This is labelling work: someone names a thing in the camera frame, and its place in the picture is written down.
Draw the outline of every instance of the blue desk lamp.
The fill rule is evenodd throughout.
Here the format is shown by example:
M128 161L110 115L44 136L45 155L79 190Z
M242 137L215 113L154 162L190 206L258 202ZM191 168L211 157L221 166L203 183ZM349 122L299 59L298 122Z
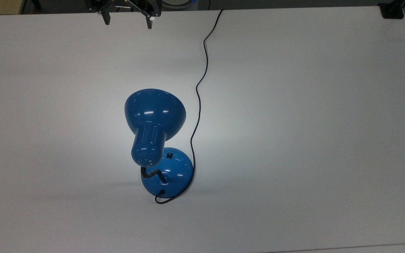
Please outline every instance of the blue desk lamp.
M193 165L184 152L164 145L185 122L182 102L166 91L145 89L129 96L124 109L135 134L131 155L140 165L143 185L156 201L179 196L193 179Z

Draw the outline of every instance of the black cable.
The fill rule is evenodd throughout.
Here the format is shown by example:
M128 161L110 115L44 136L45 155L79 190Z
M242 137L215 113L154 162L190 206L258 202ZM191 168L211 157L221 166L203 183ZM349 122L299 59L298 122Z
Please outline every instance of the black cable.
M196 126L195 129L193 130L193 134L190 138L190 146L192 147L192 154L193 154L193 170L196 170L196 158L195 158L195 150L193 149L193 137L195 136L196 130L198 129L198 125L199 125L199 121L201 119L201 96L199 95L199 91L198 91L198 87L199 84L203 81L204 77L206 77L207 74L207 69L209 68L209 55L207 54L207 46L206 46L206 40L210 37L210 35L213 33L213 31L215 30L215 27L217 27L218 24L218 20L220 19L221 13L224 11L225 9L222 9L220 11L220 13L218 14L217 20L215 21L215 25L212 28L212 31L210 31L209 35L207 35L207 37L204 39L204 41L202 42L202 44L204 45L204 53L206 53L206 70L204 70L204 75L202 75L201 80L199 80L198 84L195 87L196 90L196 95L198 96L198 104L199 104L199 110L198 110L198 121L196 121ZM160 197L161 195L163 195L165 193L164 190L161 190L157 195L156 195L156 203L158 204L165 204L170 202L171 200L174 200L175 198L179 197L181 194L183 194L188 187L190 187L190 184L193 181L193 178L195 177L195 173L193 172L193 176L192 179L190 180L190 182L187 184L187 186L185 186L185 188L176 196L171 197L167 200L165 200L164 202L158 202L157 198Z

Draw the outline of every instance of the white table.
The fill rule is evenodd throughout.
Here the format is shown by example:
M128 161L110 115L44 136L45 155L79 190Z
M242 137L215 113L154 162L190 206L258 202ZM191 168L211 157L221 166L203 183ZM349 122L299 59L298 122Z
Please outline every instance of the white table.
M405 19L378 7L235 10L208 41L197 172L157 205L124 102L187 121L218 11L0 16L0 253L257 253L405 243Z

